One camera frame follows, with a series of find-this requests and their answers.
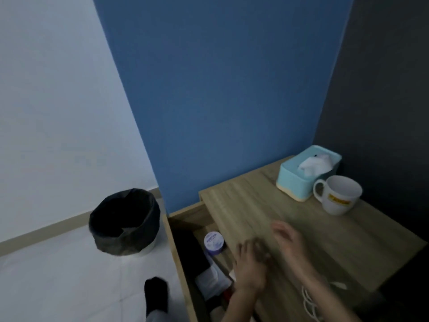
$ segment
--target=white wall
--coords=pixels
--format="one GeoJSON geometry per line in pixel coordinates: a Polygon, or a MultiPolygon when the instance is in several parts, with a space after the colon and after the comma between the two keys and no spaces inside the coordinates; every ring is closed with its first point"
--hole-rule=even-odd
{"type": "Polygon", "coordinates": [[[157,187],[92,0],[0,0],[0,241],[157,187]]]}

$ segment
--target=black trash bin liner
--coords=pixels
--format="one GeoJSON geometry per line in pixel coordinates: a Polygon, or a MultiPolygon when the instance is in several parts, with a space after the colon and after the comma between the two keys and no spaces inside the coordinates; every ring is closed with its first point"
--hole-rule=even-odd
{"type": "Polygon", "coordinates": [[[113,255],[140,252],[155,240],[160,208],[152,193],[130,189],[108,196],[89,217],[97,248],[113,255]]]}

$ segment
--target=wall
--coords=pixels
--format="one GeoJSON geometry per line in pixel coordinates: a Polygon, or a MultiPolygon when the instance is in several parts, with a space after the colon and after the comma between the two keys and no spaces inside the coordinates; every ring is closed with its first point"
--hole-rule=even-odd
{"type": "Polygon", "coordinates": [[[167,210],[311,145],[352,0],[94,0],[167,210]]]}
{"type": "Polygon", "coordinates": [[[157,186],[92,0],[1,0],[0,39],[0,241],[157,186]]]}
{"type": "Polygon", "coordinates": [[[356,0],[314,138],[343,155],[365,200],[424,238],[428,34],[427,0],[356,0]]]}

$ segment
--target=wooden tabletop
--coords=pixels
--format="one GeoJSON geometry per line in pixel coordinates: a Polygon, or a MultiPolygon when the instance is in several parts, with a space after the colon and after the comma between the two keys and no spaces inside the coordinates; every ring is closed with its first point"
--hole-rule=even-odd
{"type": "Polygon", "coordinates": [[[272,220],[286,221],[305,237],[309,255],[332,289],[350,307],[404,266],[426,242],[365,201],[344,216],[331,216],[311,197],[300,203],[276,188],[280,161],[200,191],[226,243],[259,236],[273,260],[268,285],[257,303],[263,322],[310,320],[303,309],[300,285],[292,277],[270,231],[272,220]]]}

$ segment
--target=beige baseboard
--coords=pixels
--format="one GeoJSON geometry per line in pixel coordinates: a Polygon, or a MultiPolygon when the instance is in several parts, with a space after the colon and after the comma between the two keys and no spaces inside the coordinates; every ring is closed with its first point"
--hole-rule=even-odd
{"type": "MultiPolygon", "coordinates": [[[[149,190],[155,198],[161,198],[159,188],[149,190]]],[[[89,215],[92,211],[84,212],[80,215],[62,220],[55,224],[31,231],[27,234],[20,235],[11,239],[0,242],[0,256],[18,251],[24,247],[30,246],[35,243],[42,242],[46,239],[61,235],[73,229],[85,226],[88,224],[89,215]]]]}

